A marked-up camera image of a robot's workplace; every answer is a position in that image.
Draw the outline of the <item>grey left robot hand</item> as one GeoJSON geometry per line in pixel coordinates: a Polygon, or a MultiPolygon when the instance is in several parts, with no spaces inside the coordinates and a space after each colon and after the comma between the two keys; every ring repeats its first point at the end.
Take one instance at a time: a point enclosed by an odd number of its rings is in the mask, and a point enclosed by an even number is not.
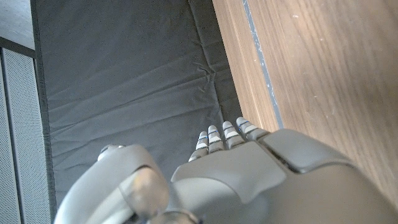
{"type": "Polygon", "coordinates": [[[166,180],[140,145],[108,145],[56,223],[396,223],[397,209],[346,156],[240,117],[210,126],[166,180]]]}

